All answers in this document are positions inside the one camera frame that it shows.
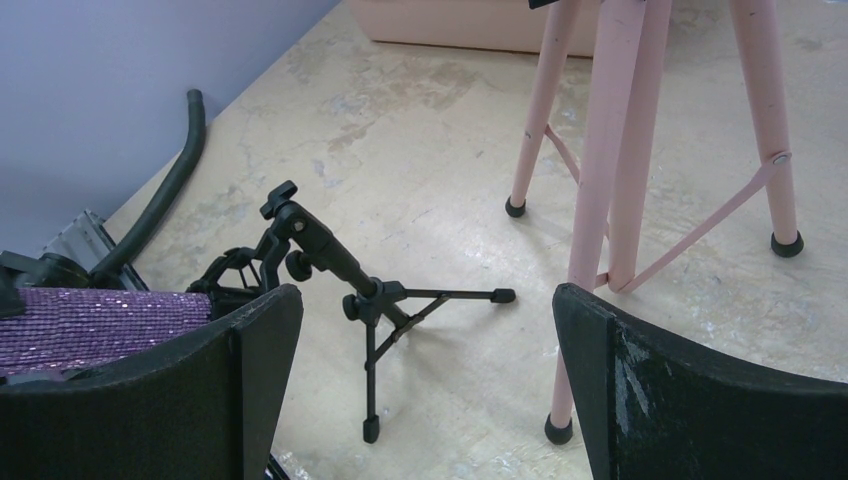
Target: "black hose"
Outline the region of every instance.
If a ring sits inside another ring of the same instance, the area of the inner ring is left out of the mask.
[[[130,231],[91,270],[95,285],[111,283],[110,278],[120,275],[124,265],[132,262],[147,246],[200,161],[206,143],[206,109],[200,90],[189,90],[187,96],[188,136],[183,151]]]

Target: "pink stool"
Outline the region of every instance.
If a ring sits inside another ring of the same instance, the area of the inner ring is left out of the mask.
[[[775,0],[730,2],[760,168],[739,193],[639,275],[636,275],[636,253],[672,0],[602,1],[584,159],[578,169],[574,156],[551,130],[548,119],[581,1],[560,0],[548,13],[515,182],[506,203],[507,213],[513,217],[524,214],[533,167],[542,138],[547,136],[579,186],[569,283],[588,291],[608,284],[613,292],[631,292],[763,187],[768,193],[774,227],[772,250],[781,257],[799,254],[804,241],[795,219],[792,153]],[[598,274],[605,236],[610,242],[610,267],[608,273]],[[568,373],[560,354],[551,413],[545,426],[545,433],[553,443],[562,444],[571,438],[573,405]]]

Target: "tripod foot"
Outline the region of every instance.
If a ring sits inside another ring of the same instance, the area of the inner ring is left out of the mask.
[[[515,290],[511,288],[496,288],[492,295],[492,303],[512,303],[515,301]]]
[[[506,199],[506,213],[512,218],[518,218],[524,215],[524,212],[527,210],[527,200],[521,204],[520,207],[512,206],[512,197]]]
[[[551,416],[545,422],[545,436],[554,445],[565,445],[574,436],[574,421],[569,420],[565,428],[557,428],[551,423]]]
[[[774,234],[771,234],[771,250],[777,254],[778,257],[783,258],[792,258],[799,253],[801,250],[804,250],[804,239],[801,238],[801,232],[798,232],[798,239],[795,240],[794,243],[790,245],[784,245],[779,243],[776,238],[774,238]]]
[[[380,436],[380,416],[374,415],[362,422],[362,439],[365,443],[374,443]]]

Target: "black tripod stand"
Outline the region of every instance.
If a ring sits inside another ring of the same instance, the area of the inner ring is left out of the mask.
[[[203,278],[192,284],[189,291],[209,294],[214,307],[213,314],[220,316],[279,286],[277,270],[284,260],[289,274],[297,281],[311,278],[314,267],[322,272],[329,270],[340,280],[349,283],[356,294],[345,296],[342,306],[349,320],[361,320],[365,324],[368,416],[363,423],[362,433],[366,442],[374,443],[380,435],[380,417],[376,413],[375,399],[376,367],[377,361],[389,348],[451,298],[510,303],[515,300],[515,291],[408,290],[400,282],[382,282],[378,278],[369,277],[329,228],[291,200],[296,192],[295,184],[287,181],[269,193],[268,202],[260,211],[266,220],[273,219],[274,223],[265,231],[259,245],[255,249],[237,248],[227,251],[213,262]],[[301,251],[289,253],[289,240],[294,240]],[[258,274],[253,267],[253,260],[261,261]],[[245,268],[253,272],[259,286],[247,286],[243,273]],[[239,271],[244,288],[221,287],[218,284],[227,269]],[[420,312],[409,315],[396,305],[407,298],[432,298],[433,301]],[[376,329],[382,316],[388,318],[395,328],[377,347]]]

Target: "floor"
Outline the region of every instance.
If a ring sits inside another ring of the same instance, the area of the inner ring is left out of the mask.
[[[725,2],[685,3],[671,30],[642,266],[757,162]],[[597,293],[723,352],[848,381],[848,5],[780,0],[779,14],[806,251],[770,253],[760,193],[635,293]],[[549,143],[527,215],[503,209],[536,60],[374,44],[341,5],[211,125],[201,166],[136,262],[152,288],[184,290],[224,250],[255,245],[268,226],[259,206],[291,179],[369,274],[518,293],[507,306],[450,302],[389,351],[377,371],[382,434],[368,445],[364,328],[341,310],[350,288],[330,274],[299,284],[306,315],[274,442],[295,478],[590,478],[579,423],[564,447],[542,430],[557,354],[551,296],[566,276],[575,199]],[[590,69],[569,60],[552,119],[578,155]],[[163,175],[109,220],[114,236]]]

